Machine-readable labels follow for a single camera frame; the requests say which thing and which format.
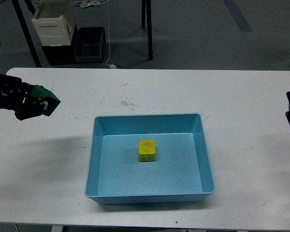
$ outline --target gray floor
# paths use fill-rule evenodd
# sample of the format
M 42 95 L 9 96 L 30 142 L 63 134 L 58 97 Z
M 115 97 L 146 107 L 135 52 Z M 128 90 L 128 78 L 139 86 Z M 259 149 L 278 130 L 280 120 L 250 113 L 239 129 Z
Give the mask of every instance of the gray floor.
M 32 15 L 20 2 L 41 64 L 50 67 L 31 24 Z M 243 31 L 245 21 L 236 9 L 227 7 L 230 2 L 153 0 L 154 60 L 149 61 L 141 0 L 111 0 L 109 64 L 127 69 L 290 70 L 290 0 L 235 0 L 250 32 Z M 103 26 L 108 32 L 106 5 L 72 9 L 79 28 Z M 13 67 L 35 67 L 11 0 L 0 4 L 0 41 L 0 73 Z M 105 63 L 57 67 L 108 68 Z M 51 228 L 19 225 L 19 230 L 48 232 Z M 0 231 L 15 228 L 0 224 Z

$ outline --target table leg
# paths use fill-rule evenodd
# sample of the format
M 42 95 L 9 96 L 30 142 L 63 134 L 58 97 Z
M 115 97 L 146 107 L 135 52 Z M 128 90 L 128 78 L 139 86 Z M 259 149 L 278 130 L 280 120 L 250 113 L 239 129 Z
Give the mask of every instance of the table leg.
M 41 68 L 42 66 L 41 66 L 37 51 L 35 50 L 34 44 L 32 42 L 32 38 L 30 36 L 30 33 L 29 33 L 29 30 L 28 30 L 24 15 L 23 15 L 23 13 L 21 11 L 19 2 L 18 2 L 18 0 L 12 0 L 12 3 L 13 3 L 13 6 L 14 6 L 14 9 L 16 11 L 20 26 L 21 26 L 21 28 L 23 30 L 24 35 L 25 35 L 25 38 L 26 38 L 29 50 L 31 52 L 33 61 L 35 63 L 35 66 L 37 68 Z
M 151 29 L 151 0 L 146 1 L 146 16 L 147 16 L 147 36 L 148 36 L 148 57 L 153 60 L 153 38 Z
M 145 28 L 146 0 L 142 0 L 142 28 Z

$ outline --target table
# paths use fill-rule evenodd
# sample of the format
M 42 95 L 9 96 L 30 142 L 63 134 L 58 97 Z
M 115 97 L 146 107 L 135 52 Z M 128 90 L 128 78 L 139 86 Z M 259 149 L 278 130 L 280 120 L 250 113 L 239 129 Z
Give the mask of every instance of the table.
M 290 231 L 290 72 L 15 68 L 54 92 L 50 117 L 0 110 L 0 222 Z M 84 195 L 93 118 L 200 113 L 216 192 L 198 203 Z

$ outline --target white storage box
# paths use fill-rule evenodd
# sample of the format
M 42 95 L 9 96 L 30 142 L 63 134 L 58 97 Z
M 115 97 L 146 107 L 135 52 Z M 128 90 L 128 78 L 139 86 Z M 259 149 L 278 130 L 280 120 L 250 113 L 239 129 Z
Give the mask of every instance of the white storage box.
M 42 46 L 71 44 L 75 19 L 68 0 L 42 0 L 32 23 Z

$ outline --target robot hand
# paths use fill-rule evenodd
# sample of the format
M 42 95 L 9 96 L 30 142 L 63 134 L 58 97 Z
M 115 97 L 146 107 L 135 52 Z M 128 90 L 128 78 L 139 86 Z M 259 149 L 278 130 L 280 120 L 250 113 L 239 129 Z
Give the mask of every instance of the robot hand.
M 60 100 L 43 86 L 30 85 L 18 77 L 0 74 L 0 109 L 14 110 L 19 120 L 50 116 Z

